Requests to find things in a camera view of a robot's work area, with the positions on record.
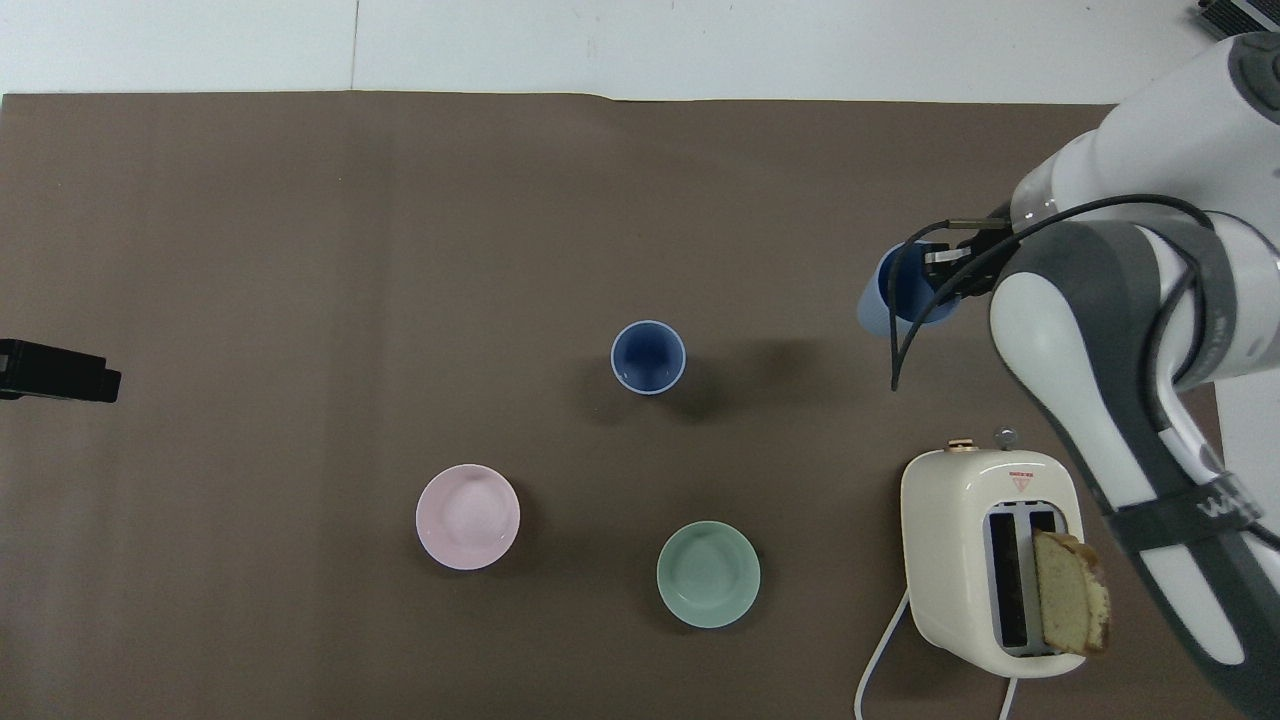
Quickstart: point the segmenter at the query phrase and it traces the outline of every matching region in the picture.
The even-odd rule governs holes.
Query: cup
[[[685,343],[667,323],[639,320],[622,328],[609,351],[613,375],[637,395],[658,395],[685,373]]]
[[[895,245],[876,264],[876,272],[867,281],[867,288],[858,300],[858,322],[872,334],[888,337],[888,272],[893,264],[893,255],[902,245]],[[924,306],[933,297],[933,287],[924,278],[924,246],[915,243],[906,249],[902,258],[902,266],[897,275],[897,333],[899,337],[911,329],[911,323],[920,315]],[[951,316],[960,304],[959,297],[938,305],[925,318],[924,325],[941,323]]]

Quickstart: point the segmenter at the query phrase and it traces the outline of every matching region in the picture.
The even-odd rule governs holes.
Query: pink bowl
[[[444,470],[417,500],[417,539],[436,562],[476,570],[497,561],[516,539],[520,501],[507,478],[484,465]]]

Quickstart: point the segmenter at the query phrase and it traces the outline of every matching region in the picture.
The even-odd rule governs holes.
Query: power cord
[[[1261,542],[1262,544],[1270,547],[1276,552],[1280,552],[1280,537],[1276,537],[1275,533],[1262,527],[1261,523],[1257,521],[1249,523],[1249,525],[1244,529],[1248,530],[1249,534],[1252,534],[1253,537],[1258,538],[1258,542]]]
[[[1160,343],[1165,338],[1165,329],[1169,328],[1169,320],[1174,316],[1174,309],[1181,301],[1183,296],[1192,287],[1197,279],[1199,279],[1199,269],[1192,264],[1192,259],[1184,256],[1183,261],[1187,263],[1187,269],[1178,277],[1174,287],[1169,290],[1169,296],[1160,305],[1160,310],[1156,313],[1156,320],[1151,325],[1151,331],[1147,333],[1147,352],[1146,352],[1146,368],[1143,369],[1143,401],[1146,402],[1147,419],[1156,432],[1162,430],[1160,427],[1160,418],[1164,416],[1164,411],[1160,410],[1160,383],[1157,378],[1160,377]]]
[[[902,614],[906,612],[906,606],[910,603],[910,592],[902,592],[902,600],[897,603],[897,610],[893,611],[893,616],[890,618],[888,625],[884,626],[884,633],[881,634],[881,639],[876,643],[876,650],[872,652],[872,659],[867,661],[867,667],[863,670],[863,676],[858,680],[858,692],[854,693],[854,717],[856,720],[865,720],[863,717],[863,696],[867,694],[867,683],[872,679],[872,673],[876,671],[876,665],[879,664],[879,659],[884,655],[884,647],[888,646],[888,639],[893,637],[893,632],[897,630],[897,625],[902,621]],[[1000,719],[1009,720],[1009,710],[1014,706],[1014,692],[1018,689],[1018,678],[1010,678],[1009,685],[1005,688],[1005,702],[1000,706]]]

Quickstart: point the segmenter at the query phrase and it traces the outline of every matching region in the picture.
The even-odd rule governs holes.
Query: green bowl
[[[676,530],[658,555],[658,593],[695,628],[722,628],[760,592],[760,560],[742,533],[716,520]]]

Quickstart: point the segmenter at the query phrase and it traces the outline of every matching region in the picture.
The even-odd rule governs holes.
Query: brown surface
[[[989,210],[1102,114],[5,97],[0,334],[102,354],[124,384],[0,405],[4,715],[849,716],[902,592],[906,461],[1004,423],[1066,460],[983,301],[891,395],[858,295],[890,243]],[[645,316],[692,355],[658,400],[605,360]],[[413,533],[457,462],[524,506],[475,574]],[[1015,716],[1234,716],[1082,498],[1114,646],[1024,683]],[[653,582],[705,518],[763,565],[721,632]],[[906,623],[868,715],[986,719],[1001,693]]]

